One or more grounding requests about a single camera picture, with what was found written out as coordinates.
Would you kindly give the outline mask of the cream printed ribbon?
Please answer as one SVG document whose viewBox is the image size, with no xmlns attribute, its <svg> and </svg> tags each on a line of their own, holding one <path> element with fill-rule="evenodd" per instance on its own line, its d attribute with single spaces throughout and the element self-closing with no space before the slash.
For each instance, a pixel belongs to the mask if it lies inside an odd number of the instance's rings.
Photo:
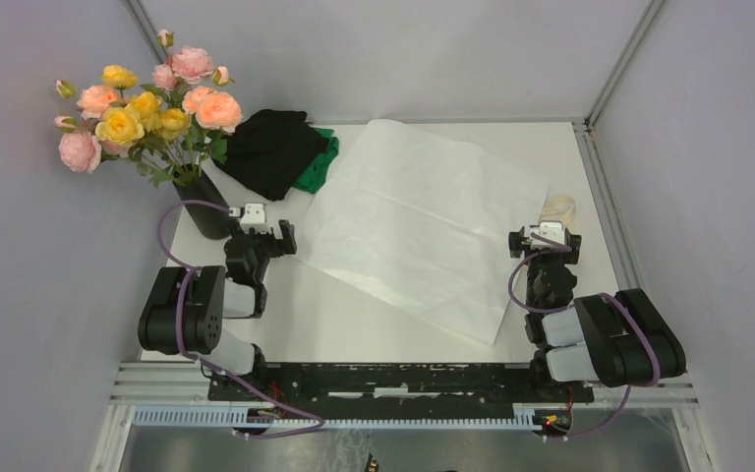
<svg viewBox="0 0 755 472">
<path fill-rule="evenodd" d="M 577 214 L 576 201 L 568 195 L 558 195 L 546 200 L 539 217 L 540 222 L 557 221 L 570 226 Z"/>
</svg>

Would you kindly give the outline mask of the white paper bouquet wrap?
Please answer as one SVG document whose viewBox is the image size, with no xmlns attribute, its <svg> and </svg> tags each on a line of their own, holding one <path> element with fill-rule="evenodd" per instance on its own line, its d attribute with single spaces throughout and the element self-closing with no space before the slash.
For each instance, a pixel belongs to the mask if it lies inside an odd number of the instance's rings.
<svg viewBox="0 0 755 472">
<path fill-rule="evenodd" d="M 508 235 L 538 220 L 550 186 L 478 145 L 377 119 L 316 193 L 297 256 L 408 315 L 493 343 L 508 305 Z"/>
</svg>

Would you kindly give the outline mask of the peach rose stem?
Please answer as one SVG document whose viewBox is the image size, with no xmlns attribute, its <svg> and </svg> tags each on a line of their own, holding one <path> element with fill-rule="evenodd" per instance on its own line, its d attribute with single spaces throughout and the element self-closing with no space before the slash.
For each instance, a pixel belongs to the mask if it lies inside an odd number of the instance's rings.
<svg viewBox="0 0 755 472">
<path fill-rule="evenodd" d="M 115 102 L 120 102 L 120 92 L 108 86 L 91 86 L 77 93 L 76 88 L 62 80 L 55 82 L 56 92 L 63 98 L 76 96 L 77 107 L 83 119 L 98 119 Z"/>
<path fill-rule="evenodd" d="M 212 75 L 213 87 L 195 87 L 188 91 L 182 107 L 190 118 L 190 127 L 183 140 L 186 150 L 216 162 L 224 162 L 227 138 L 235 133 L 243 119 L 239 102 L 222 87 L 233 82 L 225 66 L 216 67 Z"/>
</svg>

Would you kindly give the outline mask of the yellow rose stem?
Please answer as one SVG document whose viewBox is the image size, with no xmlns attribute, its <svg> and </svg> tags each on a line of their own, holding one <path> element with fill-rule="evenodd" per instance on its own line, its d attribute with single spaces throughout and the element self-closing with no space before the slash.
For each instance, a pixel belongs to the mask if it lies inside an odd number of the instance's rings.
<svg viewBox="0 0 755 472">
<path fill-rule="evenodd" d="M 102 96 L 106 105 L 94 128 L 105 147 L 103 156 L 134 163 L 153 185 L 179 185 L 190 171 L 178 145 L 191 130 L 192 120 L 171 100 L 181 85 L 171 66 L 155 66 L 152 82 L 143 84 L 139 94 L 124 94 L 138 84 L 138 77 L 123 66 L 106 66 L 101 81 L 110 90 Z"/>
</svg>

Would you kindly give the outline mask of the pink rose stem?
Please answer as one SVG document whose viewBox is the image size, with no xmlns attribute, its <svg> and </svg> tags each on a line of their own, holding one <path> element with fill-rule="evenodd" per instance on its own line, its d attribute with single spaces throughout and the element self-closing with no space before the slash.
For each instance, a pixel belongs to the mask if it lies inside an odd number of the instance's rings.
<svg viewBox="0 0 755 472">
<path fill-rule="evenodd" d="M 172 90 L 181 83 L 196 85 L 215 72 L 215 63 L 205 49 L 182 46 L 171 52 L 169 48 L 174 44 L 174 33 L 167 29 L 161 29 L 156 39 L 167 52 L 167 59 L 152 72 L 153 84 L 158 89 Z"/>
</svg>

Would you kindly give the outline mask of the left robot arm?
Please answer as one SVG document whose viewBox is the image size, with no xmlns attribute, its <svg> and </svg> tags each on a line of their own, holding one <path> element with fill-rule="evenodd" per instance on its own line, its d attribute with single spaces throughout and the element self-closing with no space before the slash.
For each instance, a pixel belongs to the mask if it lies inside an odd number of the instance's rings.
<svg viewBox="0 0 755 472">
<path fill-rule="evenodd" d="M 281 219 L 278 227 L 280 236 L 273 229 L 259 232 L 234 224 L 223 247 L 225 264 L 201 267 L 185 288 L 185 268 L 162 268 L 138 322 L 141 348 L 164 355 L 185 351 L 214 371 L 234 373 L 231 385 L 244 399 L 262 398 L 269 374 L 257 366 L 263 362 L 261 350 L 228 332 L 224 321 L 262 316 L 270 261 L 297 252 L 294 225 Z"/>
</svg>

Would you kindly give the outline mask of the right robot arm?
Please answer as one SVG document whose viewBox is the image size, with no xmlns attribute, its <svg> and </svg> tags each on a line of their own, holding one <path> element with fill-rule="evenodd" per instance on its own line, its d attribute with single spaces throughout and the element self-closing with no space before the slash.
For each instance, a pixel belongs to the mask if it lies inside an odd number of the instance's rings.
<svg viewBox="0 0 755 472">
<path fill-rule="evenodd" d="M 524 310 L 527 338 L 538 348 L 531 393 L 553 401 L 568 383 L 651 386 L 684 375 L 683 346 L 643 289 L 575 295 L 572 269 L 581 244 L 558 221 L 508 235 L 510 255 L 519 261 L 508 295 Z"/>
</svg>

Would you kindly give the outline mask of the pink roses in vase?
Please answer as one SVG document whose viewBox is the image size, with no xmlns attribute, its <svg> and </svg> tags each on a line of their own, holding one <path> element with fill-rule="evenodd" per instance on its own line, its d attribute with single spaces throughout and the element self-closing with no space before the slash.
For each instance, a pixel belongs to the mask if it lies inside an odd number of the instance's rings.
<svg viewBox="0 0 755 472">
<path fill-rule="evenodd" d="M 101 140 L 71 116 L 57 116 L 54 123 L 63 133 L 58 147 L 60 158 L 74 172 L 92 173 L 103 161 L 124 158 L 136 145 Z"/>
</svg>

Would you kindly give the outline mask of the green cloth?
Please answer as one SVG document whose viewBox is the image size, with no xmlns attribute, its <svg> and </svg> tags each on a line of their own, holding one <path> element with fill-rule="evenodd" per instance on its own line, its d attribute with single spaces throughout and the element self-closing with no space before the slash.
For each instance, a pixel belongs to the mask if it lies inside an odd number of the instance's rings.
<svg viewBox="0 0 755 472">
<path fill-rule="evenodd" d="M 326 146 L 292 185 L 294 189 L 312 195 L 325 184 L 330 166 L 339 155 L 340 148 L 339 139 L 332 129 L 316 128 L 316 131 L 326 139 Z"/>
</svg>

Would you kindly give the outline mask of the black cloth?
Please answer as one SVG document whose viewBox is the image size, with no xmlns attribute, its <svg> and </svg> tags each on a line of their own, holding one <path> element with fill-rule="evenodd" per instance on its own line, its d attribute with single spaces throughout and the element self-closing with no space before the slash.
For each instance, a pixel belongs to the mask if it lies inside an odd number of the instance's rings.
<svg viewBox="0 0 755 472">
<path fill-rule="evenodd" d="M 263 198 L 281 201 L 329 143 L 305 111 L 263 109 L 236 127 L 215 166 Z"/>
</svg>

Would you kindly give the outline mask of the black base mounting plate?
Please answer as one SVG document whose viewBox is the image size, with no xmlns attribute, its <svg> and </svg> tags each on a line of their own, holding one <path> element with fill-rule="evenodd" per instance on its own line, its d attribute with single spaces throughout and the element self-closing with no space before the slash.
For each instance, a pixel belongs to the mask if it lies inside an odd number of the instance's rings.
<svg viewBox="0 0 755 472">
<path fill-rule="evenodd" d="M 531 365 L 268 363 L 245 381 L 325 420 L 498 420 L 518 405 L 590 403 L 581 383 Z"/>
</svg>

